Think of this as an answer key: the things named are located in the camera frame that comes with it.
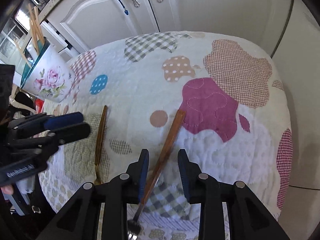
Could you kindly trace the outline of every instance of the polka dot apple patch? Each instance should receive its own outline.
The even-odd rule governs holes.
[[[107,81],[108,77],[106,75],[97,76],[92,82],[90,93],[93,95],[100,93],[106,87]]]

